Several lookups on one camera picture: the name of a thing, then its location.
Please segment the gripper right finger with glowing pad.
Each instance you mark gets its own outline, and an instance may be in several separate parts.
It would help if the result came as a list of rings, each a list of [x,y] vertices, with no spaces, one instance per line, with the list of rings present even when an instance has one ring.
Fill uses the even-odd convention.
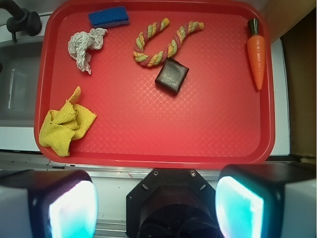
[[[225,238],[315,238],[317,168],[309,163],[231,164],[216,185]]]

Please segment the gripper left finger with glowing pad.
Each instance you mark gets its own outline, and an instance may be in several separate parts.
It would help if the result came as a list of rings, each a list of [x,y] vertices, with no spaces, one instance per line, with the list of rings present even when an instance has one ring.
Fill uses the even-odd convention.
[[[83,170],[0,172],[2,238],[92,238],[97,217],[97,189]]]

